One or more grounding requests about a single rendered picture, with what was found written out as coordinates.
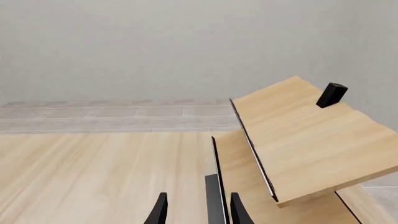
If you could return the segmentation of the pale wooden cabinet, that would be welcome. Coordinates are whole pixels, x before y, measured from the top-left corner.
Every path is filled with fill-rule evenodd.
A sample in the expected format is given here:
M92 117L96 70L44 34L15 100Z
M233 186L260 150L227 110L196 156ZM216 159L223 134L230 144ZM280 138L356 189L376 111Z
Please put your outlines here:
M279 208L269 195L241 130L213 138L227 221L231 193L237 192L254 224L398 224L361 186L355 185L304 203Z

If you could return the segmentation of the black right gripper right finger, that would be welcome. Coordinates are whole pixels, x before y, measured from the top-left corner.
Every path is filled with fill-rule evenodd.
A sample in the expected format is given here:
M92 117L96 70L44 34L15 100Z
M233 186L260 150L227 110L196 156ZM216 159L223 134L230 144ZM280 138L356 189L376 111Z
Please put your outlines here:
M233 224L254 224L237 192L231 193L230 209Z

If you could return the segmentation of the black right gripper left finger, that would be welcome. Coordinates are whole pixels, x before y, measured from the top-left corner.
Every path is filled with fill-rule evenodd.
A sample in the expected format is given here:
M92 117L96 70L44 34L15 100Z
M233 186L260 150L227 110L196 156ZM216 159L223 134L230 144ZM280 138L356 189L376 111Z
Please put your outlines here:
M168 211L167 193L161 192L144 224L165 224Z

